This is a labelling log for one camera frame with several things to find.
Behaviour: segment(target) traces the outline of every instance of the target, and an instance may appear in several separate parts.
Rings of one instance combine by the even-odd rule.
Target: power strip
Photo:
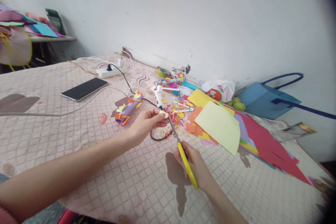
[[[120,67],[120,71],[118,69],[116,69],[114,66],[111,67],[112,70],[108,71],[107,68],[100,68],[97,69],[97,74],[99,75],[100,78],[105,79],[114,75],[118,75],[121,74],[121,72],[126,73],[127,70],[125,67]]]

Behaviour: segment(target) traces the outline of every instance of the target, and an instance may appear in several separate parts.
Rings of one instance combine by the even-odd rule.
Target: glue gun
[[[179,89],[174,89],[174,88],[170,88],[170,87],[162,87],[162,86],[154,86],[151,87],[150,90],[154,92],[155,94],[155,99],[156,99],[156,106],[158,108],[162,107],[162,98],[161,98],[161,92],[162,90],[176,90],[179,91]]]

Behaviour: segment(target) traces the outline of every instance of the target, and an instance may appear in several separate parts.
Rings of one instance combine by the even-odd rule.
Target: tape roll
[[[159,68],[156,73],[161,78],[166,78],[169,75],[169,72],[166,69],[163,69],[163,68]]]

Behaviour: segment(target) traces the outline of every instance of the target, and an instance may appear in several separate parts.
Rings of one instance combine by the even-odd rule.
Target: plastic bag
[[[207,81],[201,86],[201,90],[211,98],[226,103],[231,101],[235,93],[235,83],[231,80]]]

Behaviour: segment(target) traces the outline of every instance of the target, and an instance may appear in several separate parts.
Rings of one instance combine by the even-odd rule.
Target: desk
[[[40,57],[35,57],[38,61],[45,63],[47,65],[51,65],[51,53],[48,48],[47,43],[52,43],[52,42],[68,42],[68,41],[74,41],[76,40],[75,37],[72,36],[66,36],[66,37],[35,37],[31,36],[30,37],[31,42],[33,43],[33,51],[40,50],[41,51],[41,56]]]
[[[109,62],[118,59],[117,54],[99,57]],[[93,60],[75,62],[89,71],[106,67]],[[134,66],[133,91],[140,90],[145,98],[154,101],[149,89],[160,79],[156,69],[139,62],[134,62]],[[125,75],[132,79],[132,65],[128,68]],[[69,62],[17,71],[0,76],[0,99],[9,93],[40,97],[28,112],[66,113],[82,106],[89,97],[77,103],[60,93],[92,78],[93,75]],[[109,86],[128,90],[122,75],[104,80]],[[166,92],[162,98],[167,104],[177,100]],[[86,107],[65,117],[0,117],[0,173],[11,177],[125,132],[141,111],[153,107],[144,100],[121,126],[112,112],[128,99],[117,90],[105,89]],[[269,130],[284,126],[280,121],[258,123]],[[313,223],[321,214],[316,205],[325,202],[314,187],[273,170],[247,153],[234,157],[223,147],[202,145],[199,138],[188,135],[183,127],[177,132],[200,151],[215,180],[249,223]],[[306,176],[333,180],[295,140],[287,142],[285,148],[299,159],[298,166]],[[167,163],[175,160],[172,156],[175,149],[173,136],[162,141],[153,141],[148,136],[60,202],[74,212],[115,223],[121,218],[138,223],[215,223],[214,210],[203,192],[194,190],[190,183],[177,185],[179,182],[168,177]],[[184,203],[176,199],[177,188],[179,193],[185,192]]]
[[[76,40],[75,37],[65,36],[65,37],[30,37],[32,43],[42,43],[42,42],[65,42],[65,41],[73,41]]]

